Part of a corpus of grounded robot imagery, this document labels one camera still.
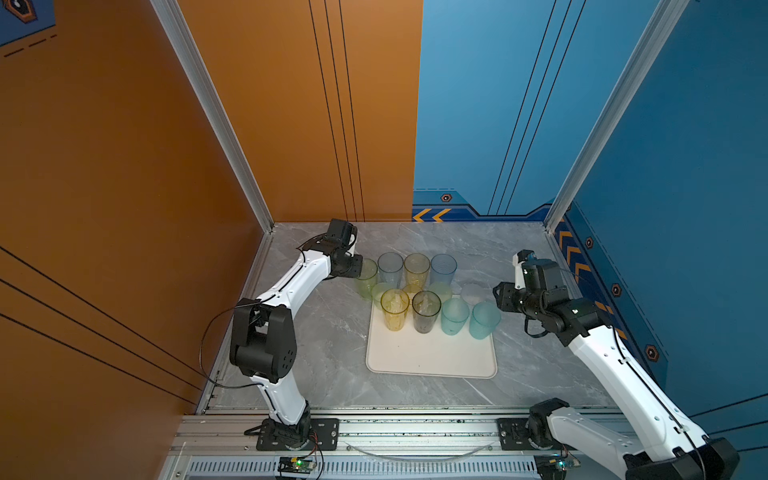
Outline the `tall green glass back row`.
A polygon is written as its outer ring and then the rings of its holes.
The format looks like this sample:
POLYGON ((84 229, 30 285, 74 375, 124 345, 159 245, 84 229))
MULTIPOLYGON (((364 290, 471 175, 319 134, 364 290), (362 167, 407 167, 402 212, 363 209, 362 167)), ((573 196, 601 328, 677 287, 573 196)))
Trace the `tall green glass back row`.
POLYGON ((378 265, 377 262, 364 258, 360 274, 356 278, 356 288, 359 295, 366 300, 372 299, 372 289, 378 283, 378 265))

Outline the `dark smoky grey glass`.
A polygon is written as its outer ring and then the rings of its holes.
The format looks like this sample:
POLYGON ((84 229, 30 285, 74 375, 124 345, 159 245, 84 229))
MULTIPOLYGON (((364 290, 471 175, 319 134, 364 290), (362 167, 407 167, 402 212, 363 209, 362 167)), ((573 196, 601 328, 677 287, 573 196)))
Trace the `dark smoky grey glass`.
POLYGON ((429 333, 442 307, 441 299, 432 291, 420 291, 412 299, 413 323, 418 333, 429 333))

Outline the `short pale green glass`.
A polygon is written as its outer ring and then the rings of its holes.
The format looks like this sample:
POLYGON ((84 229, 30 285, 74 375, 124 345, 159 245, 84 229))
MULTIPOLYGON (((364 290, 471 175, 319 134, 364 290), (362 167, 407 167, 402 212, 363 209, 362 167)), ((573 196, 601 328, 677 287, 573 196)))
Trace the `short pale green glass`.
POLYGON ((380 282, 376 284, 372 290, 371 295, 372 299, 375 302, 379 302, 383 296, 383 294, 389 290, 395 289, 395 286, 393 286, 391 283, 388 282, 380 282))

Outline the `teal glass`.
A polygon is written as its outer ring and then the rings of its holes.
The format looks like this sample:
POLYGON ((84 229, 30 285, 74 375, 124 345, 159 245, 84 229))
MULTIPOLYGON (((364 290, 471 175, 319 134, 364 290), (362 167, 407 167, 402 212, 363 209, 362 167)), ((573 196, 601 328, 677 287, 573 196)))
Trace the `teal glass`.
POLYGON ((470 335, 482 340, 490 336, 501 322, 501 311, 491 301, 477 303, 471 312, 470 335))
POLYGON ((458 334, 470 316, 469 305, 459 297, 451 298, 441 307, 441 329, 449 336, 458 334))

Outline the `tall amber glass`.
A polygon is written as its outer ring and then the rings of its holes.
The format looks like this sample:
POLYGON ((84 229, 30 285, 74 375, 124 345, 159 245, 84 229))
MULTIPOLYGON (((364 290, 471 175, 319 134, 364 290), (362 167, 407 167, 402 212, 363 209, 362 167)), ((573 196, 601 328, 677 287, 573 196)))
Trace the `tall amber glass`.
POLYGON ((401 289, 387 290, 380 299, 386 327, 393 332, 400 331, 410 308, 410 297, 401 289))

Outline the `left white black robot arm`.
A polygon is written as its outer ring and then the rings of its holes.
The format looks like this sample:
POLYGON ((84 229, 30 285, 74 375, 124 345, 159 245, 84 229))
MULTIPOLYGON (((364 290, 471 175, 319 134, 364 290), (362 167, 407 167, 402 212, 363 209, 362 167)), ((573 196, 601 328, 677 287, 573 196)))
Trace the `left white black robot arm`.
POLYGON ((294 316, 323 281, 361 274, 357 237, 352 223, 331 220, 326 232, 298 247, 298 259, 270 289, 234 308, 229 361, 259 389, 277 428, 309 429, 310 407, 292 373, 298 353, 294 316))

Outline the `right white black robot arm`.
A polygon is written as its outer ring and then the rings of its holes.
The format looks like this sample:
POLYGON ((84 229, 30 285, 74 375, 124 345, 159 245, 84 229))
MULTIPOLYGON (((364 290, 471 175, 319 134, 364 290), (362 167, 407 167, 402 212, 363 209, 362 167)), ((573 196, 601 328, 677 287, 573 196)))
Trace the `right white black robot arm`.
POLYGON ((621 479, 729 479, 740 456, 725 438, 709 436, 685 415, 628 351, 607 314, 570 296, 557 262, 521 250, 514 279, 493 289, 497 307, 537 321, 599 380, 638 441, 604 427, 552 398, 529 410, 530 444, 573 447, 621 479))

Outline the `short light green glass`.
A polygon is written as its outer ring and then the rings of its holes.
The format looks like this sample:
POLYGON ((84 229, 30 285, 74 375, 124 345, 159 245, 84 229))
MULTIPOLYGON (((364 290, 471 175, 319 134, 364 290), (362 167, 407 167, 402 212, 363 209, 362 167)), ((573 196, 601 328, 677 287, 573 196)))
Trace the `short light green glass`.
POLYGON ((428 291, 437 295, 442 303, 445 303, 453 297, 451 285, 445 282, 434 282, 430 284, 428 291))

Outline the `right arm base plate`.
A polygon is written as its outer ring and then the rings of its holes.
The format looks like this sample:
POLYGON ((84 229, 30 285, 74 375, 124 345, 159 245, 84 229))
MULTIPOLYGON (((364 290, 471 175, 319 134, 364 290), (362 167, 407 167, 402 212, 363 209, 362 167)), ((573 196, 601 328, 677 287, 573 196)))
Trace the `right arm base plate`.
POLYGON ((535 440, 523 418, 499 418, 496 420, 499 442, 503 451, 558 451, 568 452, 571 447, 556 440, 535 440))

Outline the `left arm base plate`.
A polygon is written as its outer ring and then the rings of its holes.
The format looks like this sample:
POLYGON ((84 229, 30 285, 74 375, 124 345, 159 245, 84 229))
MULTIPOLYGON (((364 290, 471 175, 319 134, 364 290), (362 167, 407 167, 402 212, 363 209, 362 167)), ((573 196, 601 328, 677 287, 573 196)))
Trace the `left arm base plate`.
POLYGON ((258 451, 311 450, 319 442, 319 448, 335 451, 339 440, 338 418, 309 418, 297 425, 286 426, 272 419, 262 422, 256 443, 258 451))

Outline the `tall blue glass back row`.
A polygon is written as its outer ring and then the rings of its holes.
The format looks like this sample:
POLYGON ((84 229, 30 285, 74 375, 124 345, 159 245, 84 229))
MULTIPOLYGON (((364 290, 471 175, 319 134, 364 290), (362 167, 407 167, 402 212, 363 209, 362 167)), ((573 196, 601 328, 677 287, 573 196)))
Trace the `tall blue glass back row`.
POLYGON ((450 285, 458 269, 457 260, 450 254, 439 253, 431 259, 430 283, 450 285))

